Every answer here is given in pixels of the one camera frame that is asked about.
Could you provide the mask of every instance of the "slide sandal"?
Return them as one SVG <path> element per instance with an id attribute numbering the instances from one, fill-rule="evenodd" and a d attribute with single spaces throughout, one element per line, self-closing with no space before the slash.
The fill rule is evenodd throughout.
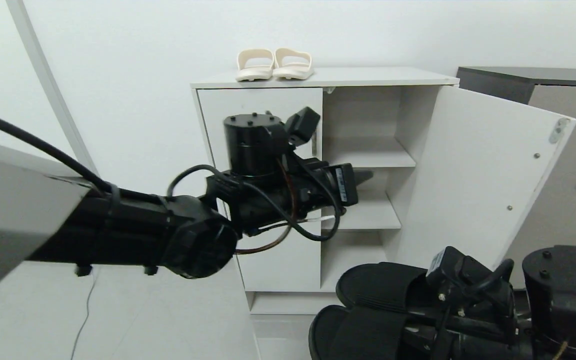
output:
<path id="1" fill-rule="evenodd" d="M 306 60 L 284 63 L 286 57 L 301 58 Z M 280 47 L 274 51 L 275 69 L 272 75 L 276 78 L 306 80 L 313 75 L 313 58 L 308 52 L 295 51 L 290 48 Z"/>
<path id="2" fill-rule="evenodd" d="M 350 316 L 351 311 L 343 306 L 329 305 L 315 316 L 310 330 L 308 331 L 308 348 L 312 360 L 333 360 L 331 355 L 335 349 L 331 349 L 338 335 L 338 331 Z M 381 353 L 376 359 L 388 358 L 394 355 L 397 360 L 424 360 L 428 355 L 413 346 L 403 342 L 398 346 L 396 354 Z"/>
<path id="3" fill-rule="evenodd" d="M 252 59 L 268 59 L 269 63 L 248 64 Z M 248 80 L 268 80 L 273 75 L 275 54 L 267 48 L 249 48 L 237 55 L 237 75 L 235 80 L 243 82 Z"/>
<path id="4" fill-rule="evenodd" d="M 354 307 L 360 297 L 384 304 L 398 301 L 420 307 L 439 303 L 436 291 L 426 282 L 426 269 L 394 262 L 362 264 L 348 269 L 337 281 L 335 292 L 346 308 Z"/>

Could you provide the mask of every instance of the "cabinet top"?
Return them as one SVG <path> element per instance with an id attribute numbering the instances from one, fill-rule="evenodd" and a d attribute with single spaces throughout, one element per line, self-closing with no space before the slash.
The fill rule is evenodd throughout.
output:
<path id="1" fill-rule="evenodd" d="M 456 77 L 413 67 L 316 67 L 306 80 L 237 81 L 235 70 L 192 82 L 193 89 L 265 89 L 320 87 L 377 87 L 398 85 L 455 85 Z"/>
<path id="2" fill-rule="evenodd" d="M 459 71 L 521 80 L 533 85 L 561 85 L 576 87 L 576 68 L 463 66 Z"/>

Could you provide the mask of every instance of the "wire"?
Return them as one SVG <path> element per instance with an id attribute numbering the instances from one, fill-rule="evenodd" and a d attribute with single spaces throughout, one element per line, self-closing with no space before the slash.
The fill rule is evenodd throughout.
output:
<path id="1" fill-rule="evenodd" d="M 281 169 L 281 175 L 283 175 L 283 178 L 286 181 L 286 186 L 288 186 L 288 191 L 290 192 L 290 203 L 292 205 L 292 214 L 291 214 L 292 219 L 297 220 L 297 195 L 295 194 L 295 186 L 293 185 L 293 180 L 291 180 L 290 176 L 288 176 L 288 173 L 286 173 L 286 169 L 282 165 L 282 162 L 281 160 L 279 160 L 279 158 L 277 159 L 277 164 L 279 165 L 279 169 Z M 288 226 L 286 230 L 284 230 L 281 233 L 281 235 L 279 235 L 279 237 L 277 237 L 277 239 L 271 243 L 265 244 L 264 246 L 259 246 L 258 248 L 237 249 L 235 251 L 235 254 L 249 255 L 249 254 L 261 253 L 262 251 L 272 249 L 281 244 L 286 239 L 286 237 L 288 237 L 288 234 L 290 234 L 290 230 L 292 230 L 292 228 L 293 227 Z"/>
<path id="2" fill-rule="evenodd" d="M 90 296 L 92 295 L 92 291 L 95 289 L 95 285 L 97 284 L 97 280 L 99 280 L 99 276 L 101 275 L 101 266 L 99 266 L 99 271 L 96 272 L 96 277 L 92 282 L 92 286 L 90 286 L 90 291 L 88 292 L 88 296 L 86 299 L 86 317 L 84 322 L 81 323 L 81 327 L 79 331 L 77 331 L 77 336 L 75 337 L 75 342 L 72 344 L 72 353 L 70 354 L 70 360 L 75 358 L 75 351 L 77 350 L 77 343 L 80 342 L 80 335 L 82 335 L 82 330 L 84 330 L 84 326 L 88 322 L 88 318 L 90 317 Z"/>
<path id="3" fill-rule="evenodd" d="M 330 219 L 334 219 L 335 215 L 326 215 L 326 216 L 321 216 L 318 218 L 305 218 L 305 219 L 298 219 L 297 220 L 297 224 L 303 224 L 303 223 L 315 223 L 315 222 L 324 222 Z M 261 233 L 265 233 L 268 230 L 272 230 L 272 229 L 276 229 L 276 228 L 281 228 L 282 226 L 286 226 L 286 225 L 290 225 L 287 222 L 280 222 L 280 223 L 275 223 L 274 225 L 270 225 L 267 227 L 262 227 L 259 229 L 259 232 L 257 233 L 257 235 L 261 234 Z"/>
<path id="4" fill-rule="evenodd" d="M 341 204 L 339 203 L 338 199 L 336 198 L 336 196 L 334 196 L 334 194 L 330 191 L 330 189 L 326 186 L 326 184 L 324 184 L 322 182 L 322 180 L 320 180 L 320 178 L 317 177 L 317 175 L 315 175 L 315 173 L 313 173 L 313 171 L 308 167 L 308 165 L 306 165 L 306 163 L 304 162 L 304 160 L 297 156 L 296 153 L 292 152 L 290 153 L 290 155 L 292 155 L 292 158 L 294 159 L 295 162 L 297 162 L 297 165 L 299 167 L 301 167 L 303 169 L 303 171 L 306 172 L 306 174 L 308 174 L 317 184 L 319 187 L 321 187 L 324 191 L 324 193 L 326 193 L 328 199 L 332 202 L 333 207 L 334 207 L 334 223 L 332 225 L 332 228 L 330 229 L 329 233 L 325 236 L 318 236 L 318 240 L 317 241 L 326 241 L 331 239 L 332 237 L 334 237 L 334 235 L 337 233 L 337 230 L 339 228 L 339 223 L 341 221 L 341 215 L 342 215 L 342 207 Z"/>
<path id="5" fill-rule="evenodd" d="M 189 176 L 190 174 L 196 173 L 200 170 L 208 170 L 211 173 L 213 173 L 219 180 L 222 180 L 222 181 L 229 183 L 231 185 L 235 185 L 235 186 L 240 185 L 240 182 L 238 182 L 237 180 L 233 180 L 232 178 L 227 177 L 226 175 L 222 174 L 214 166 L 210 166 L 210 165 L 206 165 L 206 164 L 200 164 L 200 165 L 192 166 L 192 167 L 186 169 L 185 171 L 183 171 L 182 173 L 180 173 L 179 175 L 177 175 L 172 180 L 172 182 L 170 182 L 170 185 L 168 185 L 168 189 L 166 191 L 166 196 L 168 196 L 169 198 L 172 198 L 173 191 L 174 191 L 175 187 L 177 186 L 177 184 L 179 184 L 179 182 L 181 182 L 183 180 L 183 178 L 185 178 L 186 176 Z"/>
<path id="6" fill-rule="evenodd" d="M 268 194 L 266 194 L 266 192 L 264 192 L 259 187 L 256 187 L 255 185 L 250 184 L 250 183 L 245 182 L 245 181 L 237 181 L 237 180 L 234 180 L 233 178 L 227 177 L 226 175 L 222 174 L 219 170 L 217 170 L 214 166 L 210 166 L 210 165 L 206 165 L 206 164 L 195 165 L 191 168 L 188 168 L 186 171 L 183 171 L 179 175 L 177 175 L 174 178 L 174 180 L 172 180 L 172 182 L 170 183 L 170 185 L 167 189 L 166 195 L 169 198 L 172 197 L 175 186 L 177 186 L 177 184 L 179 184 L 179 182 L 181 182 L 181 180 L 183 180 L 183 178 L 185 178 L 186 176 L 189 176 L 192 173 L 196 173 L 197 171 L 200 171 L 200 170 L 208 170 L 211 173 L 213 173 L 218 179 L 220 179 L 224 182 L 227 182 L 231 185 L 235 185 L 237 187 L 245 187 L 245 188 L 250 189 L 251 191 L 254 191 L 255 193 L 259 194 L 259 196 L 261 196 L 261 198 L 263 198 L 263 200 L 265 200 L 270 205 L 270 207 L 272 207 L 272 209 L 274 209 L 279 215 L 281 215 L 281 217 L 286 221 L 286 223 L 288 223 L 291 227 L 293 227 L 295 230 L 297 230 L 297 232 L 299 234 L 304 235 L 304 237 L 306 237 L 306 239 L 310 239 L 310 240 L 313 240 L 315 242 L 326 241 L 326 240 L 330 239 L 332 237 L 332 235 L 335 234 L 335 232 L 337 231 L 337 228 L 339 227 L 339 218 L 341 217 L 341 208 L 338 210 L 338 208 L 335 207 L 334 226 L 333 226 L 333 230 L 330 231 L 330 234 L 327 236 L 315 235 L 315 234 L 309 232 L 308 230 L 306 230 L 305 228 L 303 228 L 301 225 L 299 225 L 299 223 L 297 223 L 296 220 L 292 219 L 290 215 L 286 214 L 286 212 L 281 208 L 281 206 L 277 205 L 277 203 L 275 201 L 273 201 L 273 199 L 271 199 L 270 196 L 268 196 Z M 308 169 L 306 172 L 307 173 L 309 172 L 309 174 L 311 176 L 314 176 L 313 172 L 310 171 L 310 169 Z M 315 177 L 315 181 L 318 182 L 318 184 L 320 184 L 320 186 L 322 186 L 326 189 L 327 193 L 330 194 L 330 196 L 333 200 L 333 203 L 335 203 L 336 199 L 334 198 L 334 196 L 332 196 L 332 194 L 327 189 L 327 187 L 325 187 L 325 185 L 323 185 L 323 183 L 320 182 L 318 180 L 318 178 L 316 178 L 316 177 Z"/>
<path id="7" fill-rule="evenodd" d="M 34 146 L 35 148 L 43 151 L 51 157 L 59 160 L 62 164 L 81 175 L 82 178 L 89 181 L 100 191 L 110 191 L 110 185 L 103 181 L 102 178 L 97 176 L 95 173 L 93 173 L 93 171 L 90 171 L 86 166 L 80 164 L 80 162 L 77 162 L 77 160 L 73 159 L 55 146 L 52 146 L 48 142 L 43 141 L 39 137 L 36 137 L 30 132 L 14 126 L 12 123 L 2 119 L 0 119 L 0 130 L 8 135 L 11 135 L 12 137 L 19 139 L 20 141 L 25 142 L 26 144 Z"/>
<path id="8" fill-rule="evenodd" d="M 555 357 L 553 357 L 552 360 L 560 360 L 560 358 L 564 354 L 564 351 L 566 351 L 567 347 L 568 347 L 568 340 L 561 343 L 561 347 L 559 348 L 559 351 L 557 351 L 557 353 L 555 354 Z"/>
<path id="9" fill-rule="evenodd" d="M 513 271 L 514 266 L 515 266 L 514 260 L 512 259 L 503 260 L 501 264 L 499 264 L 499 266 L 496 267 L 496 269 L 494 269 L 494 271 L 492 271 L 490 274 L 488 274 L 488 276 L 486 276 L 486 278 L 484 278 L 482 281 L 479 281 L 476 284 L 466 287 L 466 289 L 463 290 L 464 295 L 472 296 L 474 294 L 477 294 L 478 292 L 482 292 L 488 289 L 495 282 L 497 282 L 497 280 L 500 280 L 504 276 L 510 275 L 510 273 Z"/>

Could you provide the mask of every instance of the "black slipper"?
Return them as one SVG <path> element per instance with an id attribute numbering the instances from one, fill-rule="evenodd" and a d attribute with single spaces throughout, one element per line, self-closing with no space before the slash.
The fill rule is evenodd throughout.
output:
<path id="1" fill-rule="evenodd" d="M 426 269 L 393 262 L 362 264 L 348 269 L 336 283 L 336 296 L 352 309 L 360 297 L 390 303 L 405 292 L 405 304 L 432 307 L 438 304 L 436 291 L 426 282 Z"/>
<path id="2" fill-rule="evenodd" d="M 331 346 L 338 330 L 350 315 L 350 310 L 343 306 L 330 305 L 322 309 L 310 325 L 308 347 L 312 360 L 332 360 Z M 397 360 L 426 360 L 427 353 L 408 344 L 401 344 L 396 354 Z"/>

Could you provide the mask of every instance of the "white slipper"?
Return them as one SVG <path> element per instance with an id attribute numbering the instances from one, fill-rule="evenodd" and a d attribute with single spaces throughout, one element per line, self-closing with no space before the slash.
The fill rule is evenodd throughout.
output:
<path id="1" fill-rule="evenodd" d="M 306 61 L 284 63 L 285 57 L 302 58 Z M 274 51 L 275 69 L 272 75 L 277 78 L 306 80 L 313 75 L 313 58 L 308 52 L 295 51 L 287 47 L 280 47 Z"/>
<path id="2" fill-rule="evenodd" d="M 251 59 L 269 59 L 268 64 L 248 64 Z M 268 80 L 273 75 L 275 54 L 267 48 L 249 48 L 237 55 L 237 76 L 235 80 L 242 82 L 248 80 Z"/>

